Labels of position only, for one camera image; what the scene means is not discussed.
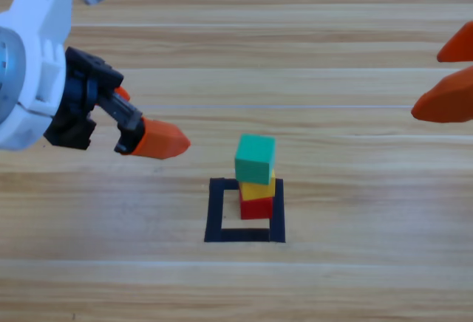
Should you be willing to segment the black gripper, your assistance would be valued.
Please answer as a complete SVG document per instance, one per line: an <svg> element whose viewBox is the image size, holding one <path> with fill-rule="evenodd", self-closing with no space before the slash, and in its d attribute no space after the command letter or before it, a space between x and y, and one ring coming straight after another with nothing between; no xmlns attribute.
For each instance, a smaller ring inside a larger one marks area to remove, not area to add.
<svg viewBox="0 0 473 322"><path fill-rule="evenodd" d="M114 151L126 156L165 160L188 150L190 140L174 124L143 117L121 86L123 75L104 59L68 47L66 79L60 106L44 137L50 144L86 150L96 127L91 112L101 107L117 122Z"/></svg>

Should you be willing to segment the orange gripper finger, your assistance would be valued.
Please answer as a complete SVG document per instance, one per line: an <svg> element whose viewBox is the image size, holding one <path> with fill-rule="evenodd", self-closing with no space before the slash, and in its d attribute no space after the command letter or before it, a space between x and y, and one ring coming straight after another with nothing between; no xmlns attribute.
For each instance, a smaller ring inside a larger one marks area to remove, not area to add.
<svg viewBox="0 0 473 322"><path fill-rule="evenodd" d="M417 120L432 123L472 120L472 67L444 77L417 100L411 114Z"/></svg>
<svg viewBox="0 0 473 322"><path fill-rule="evenodd" d="M465 23L440 49L438 62L469 62L472 61L472 22Z"/></svg>

